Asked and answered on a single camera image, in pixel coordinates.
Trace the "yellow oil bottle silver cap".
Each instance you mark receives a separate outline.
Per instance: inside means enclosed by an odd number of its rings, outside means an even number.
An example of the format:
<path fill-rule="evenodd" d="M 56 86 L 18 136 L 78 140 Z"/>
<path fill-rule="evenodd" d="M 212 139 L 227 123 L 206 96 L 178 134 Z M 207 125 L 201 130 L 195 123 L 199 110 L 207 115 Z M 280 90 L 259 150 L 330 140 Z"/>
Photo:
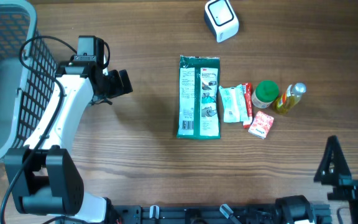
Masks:
<path fill-rule="evenodd" d="M 273 102 L 272 109 L 278 114 L 287 114 L 299 103 L 304 93 L 306 93 L 304 83 L 289 85 L 287 90 Z"/>

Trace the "orange Kleenex tissue pack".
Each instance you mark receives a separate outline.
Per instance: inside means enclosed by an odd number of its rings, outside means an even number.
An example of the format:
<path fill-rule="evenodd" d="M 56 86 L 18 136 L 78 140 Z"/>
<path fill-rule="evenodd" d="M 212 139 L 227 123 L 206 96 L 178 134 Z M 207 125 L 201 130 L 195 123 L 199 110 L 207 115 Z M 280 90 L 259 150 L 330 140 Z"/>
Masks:
<path fill-rule="evenodd" d="M 274 117 L 267 115 L 262 111 L 258 111 L 250 125 L 248 132 L 257 136 L 258 138 L 265 139 L 273 126 Z"/>

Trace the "green white gloves packet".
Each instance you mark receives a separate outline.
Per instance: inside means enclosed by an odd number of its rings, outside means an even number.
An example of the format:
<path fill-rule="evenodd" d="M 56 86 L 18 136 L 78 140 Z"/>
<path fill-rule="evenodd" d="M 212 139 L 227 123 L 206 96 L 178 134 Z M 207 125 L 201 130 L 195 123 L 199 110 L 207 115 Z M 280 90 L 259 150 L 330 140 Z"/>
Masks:
<path fill-rule="evenodd" d="M 219 139 L 218 57 L 180 57 L 177 138 Z"/>

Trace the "green lid white jar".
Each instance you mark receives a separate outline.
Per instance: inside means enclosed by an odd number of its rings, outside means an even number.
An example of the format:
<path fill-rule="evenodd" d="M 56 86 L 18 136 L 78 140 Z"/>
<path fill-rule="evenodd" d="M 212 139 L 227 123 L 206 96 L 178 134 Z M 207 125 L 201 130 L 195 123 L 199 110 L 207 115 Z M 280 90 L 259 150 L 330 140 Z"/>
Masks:
<path fill-rule="evenodd" d="M 260 109 L 268 108 L 279 93 L 278 85 L 275 82 L 264 80 L 255 88 L 251 97 L 252 104 Z"/>

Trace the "mint green wipes packet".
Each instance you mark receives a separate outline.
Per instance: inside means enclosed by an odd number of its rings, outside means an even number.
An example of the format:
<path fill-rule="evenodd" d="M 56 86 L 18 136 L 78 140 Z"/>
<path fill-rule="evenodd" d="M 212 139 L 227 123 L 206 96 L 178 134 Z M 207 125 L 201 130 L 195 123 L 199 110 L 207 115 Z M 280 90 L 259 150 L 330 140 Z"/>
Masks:
<path fill-rule="evenodd" d="M 225 123 L 249 121 L 242 85 L 230 88 L 219 86 L 219 93 L 224 107 L 223 120 Z"/>

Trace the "red sachet stick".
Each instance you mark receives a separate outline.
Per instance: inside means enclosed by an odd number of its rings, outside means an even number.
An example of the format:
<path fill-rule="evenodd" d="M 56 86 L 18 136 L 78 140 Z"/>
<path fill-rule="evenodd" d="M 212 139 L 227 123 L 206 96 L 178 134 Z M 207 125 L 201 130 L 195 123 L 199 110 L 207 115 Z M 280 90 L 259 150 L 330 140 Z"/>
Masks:
<path fill-rule="evenodd" d="M 253 120 L 252 114 L 252 84 L 251 83 L 243 83 L 242 84 L 244 98 L 246 101 L 246 108 L 247 108 L 247 116 L 248 120 L 243 122 L 244 129 L 247 129 L 251 126 Z"/>

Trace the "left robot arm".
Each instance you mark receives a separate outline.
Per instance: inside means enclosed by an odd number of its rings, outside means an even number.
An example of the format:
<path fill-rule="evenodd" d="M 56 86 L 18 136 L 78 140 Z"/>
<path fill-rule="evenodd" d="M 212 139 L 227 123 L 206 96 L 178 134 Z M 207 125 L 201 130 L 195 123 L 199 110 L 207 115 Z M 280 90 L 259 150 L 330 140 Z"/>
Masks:
<path fill-rule="evenodd" d="M 103 39 L 82 35 L 71 59 L 50 75 L 53 93 L 38 125 L 4 158 L 9 180 L 4 198 L 13 199 L 19 213 L 46 215 L 51 222 L 121 222 L 110 199 L 85 191 L 70 155 L 86 107 L 132 92 L 125 70 L 108 70 L 110 55 Z"/>

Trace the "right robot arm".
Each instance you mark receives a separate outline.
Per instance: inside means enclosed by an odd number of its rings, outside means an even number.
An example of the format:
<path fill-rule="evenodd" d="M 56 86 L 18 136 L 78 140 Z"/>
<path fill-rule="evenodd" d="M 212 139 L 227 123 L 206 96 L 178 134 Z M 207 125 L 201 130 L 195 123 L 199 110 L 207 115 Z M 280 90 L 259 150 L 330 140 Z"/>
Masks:
<path fill-rule="evenodd" d="M 313 181 L 332 186 L 333 191 L 327 194 L 328 200 L 347 201 L 351 221 L 358 223 L 358 180 L 352 178 L 336 136 L 328 137 Z M 276 200 L 275 204 L 281 214 L 281 217 L 277 219 L 278 223 L 297 223 L 303 220 L 307 223 L 317 222 L 311 204 L 302 195 L 280 198 Z"/>

